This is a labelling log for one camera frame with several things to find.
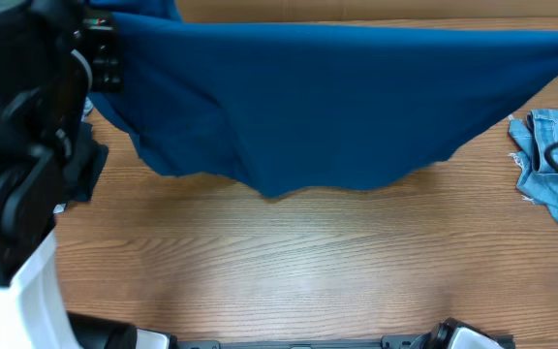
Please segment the light blue denim shorts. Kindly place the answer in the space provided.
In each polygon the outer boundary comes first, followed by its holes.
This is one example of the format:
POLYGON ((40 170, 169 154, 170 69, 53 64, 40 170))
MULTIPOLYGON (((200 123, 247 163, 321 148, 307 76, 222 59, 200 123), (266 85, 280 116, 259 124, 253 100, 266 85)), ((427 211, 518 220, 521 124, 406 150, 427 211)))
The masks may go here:
POLYGON ((516 188, 558 223, 558 110, 532 110, 525 119, 510 116, 508 133, 519 147, 511 156, 521 170, 516 188))

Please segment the teal blue shirt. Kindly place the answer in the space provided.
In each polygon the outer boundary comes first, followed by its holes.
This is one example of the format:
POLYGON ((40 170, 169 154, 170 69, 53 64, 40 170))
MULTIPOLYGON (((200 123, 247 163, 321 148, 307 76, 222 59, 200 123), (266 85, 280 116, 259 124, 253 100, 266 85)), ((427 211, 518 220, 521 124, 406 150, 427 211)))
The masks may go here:
POLYGON ((95 93, 160 175, 267 197, 375 189, 434 162, 558 76, 558 31, 196 24, 171 1, 101 1, 123 87, 95 93))

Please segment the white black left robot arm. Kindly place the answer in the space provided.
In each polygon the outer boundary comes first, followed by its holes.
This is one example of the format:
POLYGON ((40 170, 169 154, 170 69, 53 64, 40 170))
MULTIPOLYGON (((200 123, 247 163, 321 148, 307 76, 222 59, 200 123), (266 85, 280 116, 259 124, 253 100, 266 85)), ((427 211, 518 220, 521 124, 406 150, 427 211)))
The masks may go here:
POLYGON ((0 7, 0 348, 173 348, 176 338, 70 312, 56 207, 92 189, 105 160, 83 125, 91 92, 122 87, 117 27, 84 1, 0 7))

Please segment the light grey folded towel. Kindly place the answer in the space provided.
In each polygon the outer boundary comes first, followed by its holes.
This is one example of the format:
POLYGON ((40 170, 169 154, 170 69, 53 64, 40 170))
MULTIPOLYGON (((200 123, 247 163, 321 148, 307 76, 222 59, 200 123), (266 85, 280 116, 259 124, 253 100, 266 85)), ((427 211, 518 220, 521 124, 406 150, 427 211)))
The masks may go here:
MULTIPOLYGON (((94 110, 94 105, 92 104, 92 102, 91 102, 88 98, 85 98, 84 107, 83 107, 83 112, 82 112, 82 115, 81 115, 81 119, 80 119, 80 120, 81 120, 81 121, 84 121, 84 120, 87 118, 87 116, 88 116, 93 110, 94 110)), ((64 204, 59 204, 59 205, 57 205, 57 206, 55 207, 55 209, 54 209, 53 212, 54 212, 55 214, 62 213, 62 212, 64 212, 64 211, 66 210, 66 207, 67 207, 67 204, 66 204, 66 203, 64 203, 64 204)))

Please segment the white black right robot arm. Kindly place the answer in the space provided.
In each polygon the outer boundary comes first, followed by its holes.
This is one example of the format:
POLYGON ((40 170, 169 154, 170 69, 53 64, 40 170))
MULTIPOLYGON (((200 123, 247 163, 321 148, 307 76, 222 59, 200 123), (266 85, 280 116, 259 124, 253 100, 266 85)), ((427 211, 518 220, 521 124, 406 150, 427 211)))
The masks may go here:
POLYGON ((495 339, 481 330, 454 318, 436 325, 420 335, 410 349, 503 349, 495 339))

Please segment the folded black garment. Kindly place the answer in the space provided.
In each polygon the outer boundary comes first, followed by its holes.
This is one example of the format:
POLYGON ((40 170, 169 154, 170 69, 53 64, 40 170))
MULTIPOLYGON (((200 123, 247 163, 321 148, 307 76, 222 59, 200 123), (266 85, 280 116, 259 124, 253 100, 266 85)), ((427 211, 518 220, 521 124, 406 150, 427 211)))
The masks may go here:
POLYGON ((68 202, 89 202, 107 162, 109 148, 93 139, 93 125, 81 122, 78 129, 75 151, 64 168, 65 195, 68 202))

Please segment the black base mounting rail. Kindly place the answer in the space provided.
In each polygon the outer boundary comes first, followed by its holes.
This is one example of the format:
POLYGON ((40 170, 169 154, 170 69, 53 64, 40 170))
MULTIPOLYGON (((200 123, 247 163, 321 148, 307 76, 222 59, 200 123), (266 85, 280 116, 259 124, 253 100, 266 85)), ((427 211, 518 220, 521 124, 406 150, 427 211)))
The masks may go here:
POLYGON ((259 341, 221 343, 216 340, 181 341, 177 349, 410 349, 424 348, 425 335, 385 335, 381 339, 314 340, 314 341, 259 341))

